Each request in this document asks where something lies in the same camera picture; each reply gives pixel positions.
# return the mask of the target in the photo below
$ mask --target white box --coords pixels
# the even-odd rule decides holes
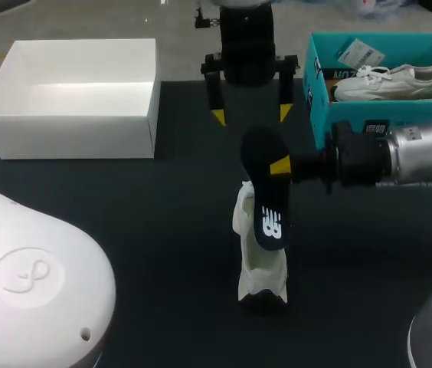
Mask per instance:
[[[155,40],[16,41],[0,68],[2,159],[153,158]]]

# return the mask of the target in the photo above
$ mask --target shoe insole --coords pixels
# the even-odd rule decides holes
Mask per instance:
[[[273,129],[254,126],[244,135],[241,161],[255,190],[255,239],[268,251],[283,249],[291,232],[289,195],[292,176],[286,144]]]

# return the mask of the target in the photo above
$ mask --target sticker label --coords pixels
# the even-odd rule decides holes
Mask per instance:
[[[384,58],[385,54],[355,39],[347,50],[342,53],[339,61],[352,69],[358,70],[363,65],[377,67]]]
[[[363,133],[373,133],[376,137],[382,138],[386,136],[390,120],[366,120]]]
[[[320,75],[320,71],[322,70],[322,65],[320,65],[320,61],[318,60],[318,57],[315,57],[315,74],[316,79],[318,79],[318,76]]]

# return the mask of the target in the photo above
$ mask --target logo emblem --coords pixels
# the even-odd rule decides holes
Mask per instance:
[[[64,269],[49,251],[22,248],[0,259],[0,300],[11,307],[35,308],[61,290]]]
[[[283,231],[280,223],[278,222],[280,221],[280,213],[277,213],[272,209],[269,211],[269,209],[266,209],[262,206],[262,214],[263,233],[269,238],[273,237],[275,239],[281,239],[281,237],[283,236]]]
[[[30,272],[25,274],[18,274],[17,277],[24,280],[23,287],[20,288],[7,288],[3,287],[3,290],[10,293],[25,294],[34,288],[35,282],[38,280],[44,280],[49,275],[49,264],[45,261],[38,260],[34,262]]]

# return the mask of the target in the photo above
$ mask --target black table surface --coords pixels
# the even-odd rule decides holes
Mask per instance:
[[[301,86],[284,124],[277,84],[224,86],[223,129],[202,82],[164,83],[154,160],[0,160],[0,193],[83,229],[112,262],[100,368],[409,366],[408,328],[432,293],[432,189],[294,186],[289,308],[237,302],[240,138],[268,124],[292,152],[312,150]]]

